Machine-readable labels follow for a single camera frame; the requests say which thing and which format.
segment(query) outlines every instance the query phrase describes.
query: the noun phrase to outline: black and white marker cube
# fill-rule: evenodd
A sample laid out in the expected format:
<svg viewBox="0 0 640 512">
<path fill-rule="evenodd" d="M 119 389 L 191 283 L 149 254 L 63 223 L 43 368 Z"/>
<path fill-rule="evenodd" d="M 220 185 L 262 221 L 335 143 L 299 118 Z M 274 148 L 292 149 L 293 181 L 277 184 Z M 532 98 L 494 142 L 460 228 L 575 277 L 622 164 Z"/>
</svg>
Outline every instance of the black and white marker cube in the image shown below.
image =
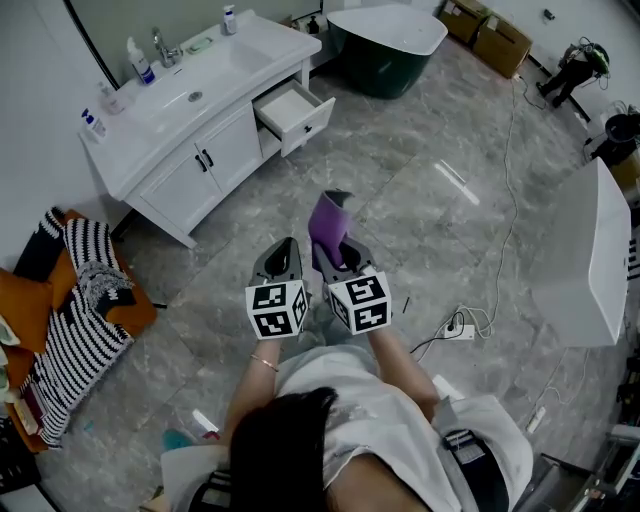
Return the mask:
<svg viewBox="0 0 640 512">
<path fill-rule="evenodd" d="M 384 272 L 373 271 L 328 288 L 331 309 L 351 334 L 391 324 L 391 293 Z"/>
<path fill-rule="evenodd" d="M 300 333 L 307 314 L 307 294 L 302 280 L 245 288 L 247 313 L 260 340 L 287 338 Z"/>
</svg>

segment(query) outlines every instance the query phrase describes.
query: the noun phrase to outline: bracelet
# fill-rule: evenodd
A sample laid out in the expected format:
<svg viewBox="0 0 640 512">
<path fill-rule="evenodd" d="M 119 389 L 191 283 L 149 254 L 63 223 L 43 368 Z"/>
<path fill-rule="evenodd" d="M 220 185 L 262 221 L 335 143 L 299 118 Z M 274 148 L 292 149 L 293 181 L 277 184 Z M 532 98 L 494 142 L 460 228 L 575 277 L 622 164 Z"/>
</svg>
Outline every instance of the bracelet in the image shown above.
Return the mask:
<svg viewBox="0 0 640 512">
<path fill-rule="evenodd" d="M 251 354 L 251 359 L 255 359 L 256 361 L 260 361 L 262 364 L 266 364 L 269 368 L 271 368 L 274 372 L 278 373 L 278 370 L 275 366 L 273 366 L 269 361 L 265 361 L 264 359 L 260 359 L 257 355 Z"/>
</svg>

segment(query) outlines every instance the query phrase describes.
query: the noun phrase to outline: open drawer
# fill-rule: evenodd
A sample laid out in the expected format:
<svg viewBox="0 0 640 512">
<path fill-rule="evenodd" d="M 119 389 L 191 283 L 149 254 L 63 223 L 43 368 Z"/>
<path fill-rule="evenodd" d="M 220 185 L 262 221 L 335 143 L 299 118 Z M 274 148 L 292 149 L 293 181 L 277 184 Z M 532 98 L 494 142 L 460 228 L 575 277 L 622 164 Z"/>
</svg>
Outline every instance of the open drawer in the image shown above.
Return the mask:
<svg viewBox="0 0 640 512">
<path fill-rule="evenodd" d="M 282 141 L 282 156 L 304 144 L 329 124 L 335 98 L 324 103 L 296 80 L 258 98 L 253 109 Z"/>
</svg>

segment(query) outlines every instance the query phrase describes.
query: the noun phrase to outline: black hair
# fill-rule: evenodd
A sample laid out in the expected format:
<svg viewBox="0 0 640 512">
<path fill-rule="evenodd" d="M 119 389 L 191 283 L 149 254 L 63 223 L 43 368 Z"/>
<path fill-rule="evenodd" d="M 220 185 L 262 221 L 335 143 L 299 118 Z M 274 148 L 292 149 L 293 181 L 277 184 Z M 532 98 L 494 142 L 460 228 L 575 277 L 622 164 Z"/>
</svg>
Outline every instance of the black hair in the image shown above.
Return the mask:
<svg viewBox="0 0 640 512">
<path fill-rule="evenodd" d="M 245 416 L 230 447 L 231 510 L 330 512 L 324 432 L 338 395 L 328 387 L 276 398 Z"/>
</svg>

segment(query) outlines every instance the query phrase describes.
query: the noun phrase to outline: woman's left arm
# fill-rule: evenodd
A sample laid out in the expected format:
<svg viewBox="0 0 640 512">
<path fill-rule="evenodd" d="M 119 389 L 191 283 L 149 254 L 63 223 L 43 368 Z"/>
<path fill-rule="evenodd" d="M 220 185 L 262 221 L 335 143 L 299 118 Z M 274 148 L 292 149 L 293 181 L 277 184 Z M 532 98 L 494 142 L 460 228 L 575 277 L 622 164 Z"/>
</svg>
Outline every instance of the woman's left arm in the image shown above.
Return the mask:
<svg viewBox="0 0 640 512">
<path fill-rule="evenodd" d="M 231 444 L 233 431 L 242 418 L 251 411 L 264 407 L 274 398 L 276 371 L 262 361 L 278 367 L 282 340 L 259 341 L 256 345 L 247 369 L 236 387 L 229 409 L 220 443 Z"/>
</svg>

